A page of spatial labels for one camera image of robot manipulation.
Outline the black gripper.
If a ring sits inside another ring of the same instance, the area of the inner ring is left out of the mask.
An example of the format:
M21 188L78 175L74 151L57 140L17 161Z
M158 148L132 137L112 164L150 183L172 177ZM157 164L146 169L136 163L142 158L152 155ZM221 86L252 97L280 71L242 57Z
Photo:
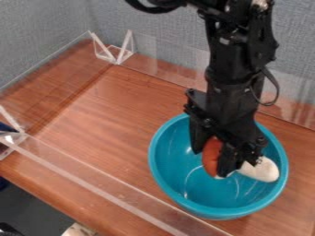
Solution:
M185 91L184 112L189 116L190 148L196 154L206 141L216 137L222 142L216 175L226 178L241 168L245 160L254 163L266 140L254 123L260 94L268 70L262 67L242 78L230 80L206 67L206 91Z

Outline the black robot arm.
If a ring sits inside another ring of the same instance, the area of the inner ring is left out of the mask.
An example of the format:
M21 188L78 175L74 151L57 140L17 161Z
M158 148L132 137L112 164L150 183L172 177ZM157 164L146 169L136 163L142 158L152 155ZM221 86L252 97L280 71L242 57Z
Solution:
M204 92L185 91L190 146L206 173L224 179L234 172L265 183L278 178L262 155L268 141L254 122L262 84L274 77L265 68L276 59L272 32L274 0L125 0L136 10L164 14L193 6L204 20L210 60Z

